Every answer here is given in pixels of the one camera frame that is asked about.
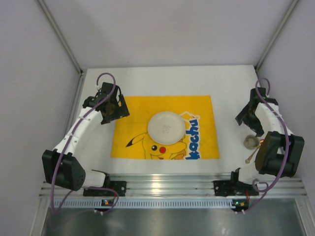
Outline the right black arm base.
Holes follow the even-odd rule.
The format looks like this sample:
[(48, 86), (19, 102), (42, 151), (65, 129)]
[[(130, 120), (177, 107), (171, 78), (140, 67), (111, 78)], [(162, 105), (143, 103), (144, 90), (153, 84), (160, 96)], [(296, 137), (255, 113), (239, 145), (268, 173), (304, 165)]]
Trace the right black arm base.
[(246, 183), (232, 182), (231, 180), (215, 180), (213, 181), (215, 196), (258, 196), (259, 193)]

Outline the yellow Pikachu placemat cloth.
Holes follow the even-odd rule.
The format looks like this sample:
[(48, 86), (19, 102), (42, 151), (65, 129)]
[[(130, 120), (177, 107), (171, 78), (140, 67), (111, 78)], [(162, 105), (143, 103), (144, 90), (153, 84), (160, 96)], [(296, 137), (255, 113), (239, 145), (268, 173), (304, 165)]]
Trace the yellow Pikachu placemat cloth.
[[(208, 95), (126, 97), (130, 115), (116, 121), (111, 157), (152, 160), (219, 159), (212, 101)], [(174, 112), (185, 133), (175, 144), (151, 139), (149, 120), (159, 112)]]

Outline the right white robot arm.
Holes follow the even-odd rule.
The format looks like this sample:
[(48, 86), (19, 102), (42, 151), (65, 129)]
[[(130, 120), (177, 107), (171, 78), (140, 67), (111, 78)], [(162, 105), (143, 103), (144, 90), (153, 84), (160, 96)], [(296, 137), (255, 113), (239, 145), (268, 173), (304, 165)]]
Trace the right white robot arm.
[(256, 181), (258, 175), (272, 175), (276, 181), (295, 175), (305, 141), (287, 128), (278, 102), (267, 96), (265, 88), (251, 89), (249, 102), (235, 119), (238, 125), (246, 125), (261, 140), (253, 153), (254, 162), (248, 159), (248, 166), (231, 173), (234, 185), (251, 187), (251, 181)]

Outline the small grey metal cup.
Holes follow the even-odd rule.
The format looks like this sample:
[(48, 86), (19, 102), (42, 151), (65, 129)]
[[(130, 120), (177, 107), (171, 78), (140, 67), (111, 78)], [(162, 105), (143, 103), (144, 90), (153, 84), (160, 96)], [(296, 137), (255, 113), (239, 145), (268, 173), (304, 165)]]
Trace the small grey metal cup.
[(260, 139), (255, 135), (247, 135), (243, 141), (243, 145), (246, 149), (253, 150), (260, 144)]

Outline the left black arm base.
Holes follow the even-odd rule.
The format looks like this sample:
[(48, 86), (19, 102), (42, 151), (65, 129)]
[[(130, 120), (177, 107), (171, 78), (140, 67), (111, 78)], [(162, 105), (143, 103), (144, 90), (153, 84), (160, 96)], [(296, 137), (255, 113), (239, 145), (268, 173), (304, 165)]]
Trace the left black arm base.
[[(124, 197), (126, 195), (126, 181), (106, 181), (102, 188), (112, 189), (117, 192), (119, 197)], [(85, 197), (114, 197), (115, 193), (109, 190), (99, 190), (97, 189), (84, 189), (83, 196)]]

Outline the cream round plate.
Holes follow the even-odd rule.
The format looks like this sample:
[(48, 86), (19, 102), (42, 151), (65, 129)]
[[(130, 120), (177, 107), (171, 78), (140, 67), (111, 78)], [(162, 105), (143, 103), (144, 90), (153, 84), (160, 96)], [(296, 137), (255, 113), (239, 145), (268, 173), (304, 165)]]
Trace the cream round plate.
[(184, 137), (186, 127), (180, 115), (164, 111), (151, 117), (147, 130), (151, 139), (156, 143), (172, 145)]

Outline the gold spoon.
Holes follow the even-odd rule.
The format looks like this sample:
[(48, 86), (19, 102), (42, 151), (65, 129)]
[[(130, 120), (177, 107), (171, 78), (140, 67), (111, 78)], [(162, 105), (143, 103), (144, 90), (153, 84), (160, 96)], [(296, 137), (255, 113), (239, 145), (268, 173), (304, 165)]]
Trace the gold spoon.
[(258, 144), (258, 146), (254, 149), (253, 153), (245, 160), (245, 163), (246, 163), (246, 164), (249, 164), (249, 163), (250, 163), (251, 159), (253, 158), (253, 156), (255, 155), (255, 153), (260, 149), (260, 147), (261, 147), (261, 145), (262, 145), (263, 142), (264, 142), (263, 139), (261, 139), (261, 140), (259, 141), (259, 144)]

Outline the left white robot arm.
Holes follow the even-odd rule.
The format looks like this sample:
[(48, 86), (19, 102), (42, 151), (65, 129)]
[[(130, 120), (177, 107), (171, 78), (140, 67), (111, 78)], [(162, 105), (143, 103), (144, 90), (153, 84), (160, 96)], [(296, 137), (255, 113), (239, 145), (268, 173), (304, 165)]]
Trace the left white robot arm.
[(46, 150), (42, 163), (46, 182), (77, 191), (103, 187), (107, 173), (87, 167), (83, 150), (92, 132), (101, 125), (129, 116), (119, 86), (104, 82), (95, 96), (85, 99), (79, 116), (53, 150)]

